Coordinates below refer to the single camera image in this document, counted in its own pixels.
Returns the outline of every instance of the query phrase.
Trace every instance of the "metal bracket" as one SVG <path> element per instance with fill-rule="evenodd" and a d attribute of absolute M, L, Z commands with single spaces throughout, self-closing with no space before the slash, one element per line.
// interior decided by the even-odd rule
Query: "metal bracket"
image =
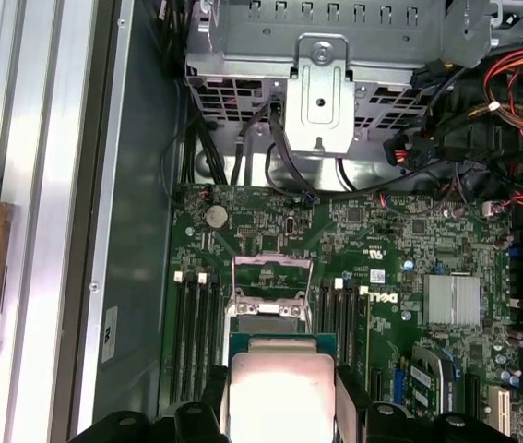
<path fill-rule="evenodd" d="M 265 300 L 259 297 L 249 297 L 243 293 L 236 280 L 236 270 L 239 265 L 263 266 L 267 263 L 278 263 L 283 267 L 308 269 L 308 282 L 304 291 L 294 298 L 279 298 Z M 304 322 L 305 331 L 312 332 L 312 312 L 308 303 L 310 283 L 313 276 L 313 260 L 291 258 L 281 254 L 260 254 L 253 257 L 236 256 L 232 258 L 232 294 L 224 312 L 224 332 L 222 344 L 222 364 L 228 364 L 229 339 L 231 319 L 238 316 L 279 315 L 280 317 L 297 318 Z"/>
<path fill-rule="evenodd" d="M 285 132 L 292 151 L 346 153 L 353 140 L 355 86 L 342 39 L 304 37 L 298 73 L 288 80 Z"/>

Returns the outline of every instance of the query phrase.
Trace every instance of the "ram slot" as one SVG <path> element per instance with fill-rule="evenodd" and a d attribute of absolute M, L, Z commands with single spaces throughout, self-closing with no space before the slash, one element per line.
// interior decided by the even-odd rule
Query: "ram slot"
<path fill-rule="evenodd" d="M 183 379 L 181 383 L 181 401 L 192 400 L 192 370 L 194 358 L 194 325 L 196 322 L 196 295 L 197 283 L 194 275 L 189 275 L 187 291 L 185 293 L 184 314 L 184 352 L 183 352 Z"/>
<path fill-rule="evenodd" d="M 320 284 L 320 293 L 318 295 L 318 333 L 327 332 L 327 298 L 330 291 L 330 281 L 323 279 Z"/>
<path fill-rule="evenodd" d="M 208 371 L 216 364 L 216 348 L 218 345 L 218 325 L 220 312 L 220 278 L 218 275 L 210 275 L 209 285 L 209 336 L 208 336 Z"/>
<path fill-rule="evenodd" d="M 336 294 L 336 327 L 337 344 L 338 344 L 338 362 L 340 365 L 347 364 L 347 312 L 349 305 L 348 293 L 345 289 L 338 291 Z"/>
<path fill-rule="evenodd" d="M 325 332 L 336 333 L 335 326 L 337 324 L 337 303 L 338 295 L 333 290 L 332 286 L 327 293 L 327 308 L 325 309 Z"/>
<path fill-rule="evenodd" d="M 357 292 L 355 287 L 351 284 L 346 288 L 348 294 L 348 310 L 347 310 L 347 363 L 355 370 L 355 347 L 357 333 Z"/>
<path fill-rule="evenodd" d="M 194 394 L 196 398 L 202 393 L 205 371 L 206 331 L 208 330 L 208 299 L 207 284 L 200 284 L 197 296 L 197 322 L 196 322 L 196 375 L 194 380 Z"/>
<path fill-rule="evenodd" d="M 175 306 L 175 325 L 183 325 L 185 311 L 185 282 L 177 283 L 177 299 Z M 183 343 L 182 328 L 176 328 L 172 344 L 172 374 L 171 374 L 171 403 L 179 401 L 181 374 L 181 351 Z"/>

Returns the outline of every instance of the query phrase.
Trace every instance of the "label sticker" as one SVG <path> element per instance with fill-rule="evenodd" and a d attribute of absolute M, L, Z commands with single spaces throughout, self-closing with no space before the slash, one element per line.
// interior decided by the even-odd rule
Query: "label sticker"
<path fill-rule="evenodd" d="M 103 351 L 101 362 L 105 363 L 115 354 L 115 330 L 117 328 L 117 306 L 105 311 L 105 324 L 103 325 Z"/>
<path fill-rule="evenodd" d="M 383 269 L 370 269 L 370 283 L 386 283 L 386 272 Z"/>
<path fill-rule="evenodd" d="M 429 407 L 429 401 L 427 400 L 427 398 L 425 398 L 424 395 L 422 395 L 419 391 L 415 390 L 414 391 L 414 394 L 415 394 L 415 399 L 417 399 L 417 401 L 422 404 L 423 406 L 425 406 L 426 408 Z"/>
<path fill-rule="evenodd" d="M 429 377 L 427 374 L 417 369 L 415 366 L 410 367 L 410 374 L 413 376 L 413 378 L 419 380 L 423 385 L 431 389 L 431 377 Z"/>

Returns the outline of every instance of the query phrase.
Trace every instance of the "pcie slot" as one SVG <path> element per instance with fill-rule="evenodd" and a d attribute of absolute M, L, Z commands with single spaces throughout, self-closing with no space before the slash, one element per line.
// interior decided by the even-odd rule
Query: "pcie slot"
<path fill-rule="evenodd" d="M 185 301 L 185 282 L 177 283 L 177 299 L 175 306 L 175 325 L 183 325 L 184 320 L 184 306 Z M 176 328 L 174 340 L 172 344 L 172 374 L 171 374 L 171 403 L 179 401 L 179 385 L 181 372 L 181 353 L 183 343 L 183 331 L 181 328 Z"/>
<path fill-rule="evenodd" d="M 209 280 L 209 335 L 208 335 L 208 370 L 216 364 L 216 348 L 218 345 L 220 299 L 220 278 L 218 275 L 210 275 Z"/>
<path fill-rule="evenodd" d="M 471 373 L 464 376 L 464 413 L 477 420 L 481 415 L 481 378 Z"/>
<path fill-rule="evenodd" d="M 497 431 L 511 435 L 511 393 L 500 386 L 491 386 L 489 388 L 489 406 L 491 406 L 491 415 L 489 424 Z"/>
<path fill-rule="evenodd" d="M 208 282 L 199 285 L 197 295 L 197 321 L 196 321 L 196 375 L 194 381 L 195 398 L 199 398 L 203 390 L 205 377 L 205 357 L 206 357 L 206 331 L 208 330 Z"/>
<path fill-rule="evenodd" d="M 185 292 L 184 322 L 184 351 L 183 377 L 181 381 L 181 401 L 192 400 L 192 359 L 194 357 L 194 324 L 196 315 L 197 283 L 193 273 L 187 275 L 187 291 Z"/>

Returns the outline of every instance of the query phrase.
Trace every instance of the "blue connector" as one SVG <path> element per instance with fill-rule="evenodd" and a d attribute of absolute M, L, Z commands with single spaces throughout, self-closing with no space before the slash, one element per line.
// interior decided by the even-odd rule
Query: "blue connector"
<path fill-rule="evenodd" d="M 392 386 L 392 401 L 395 404 L 402 404 L 402 397 L 405 391 L 405 373 L 400 369 L 394 371 L 394 384 Z"/>

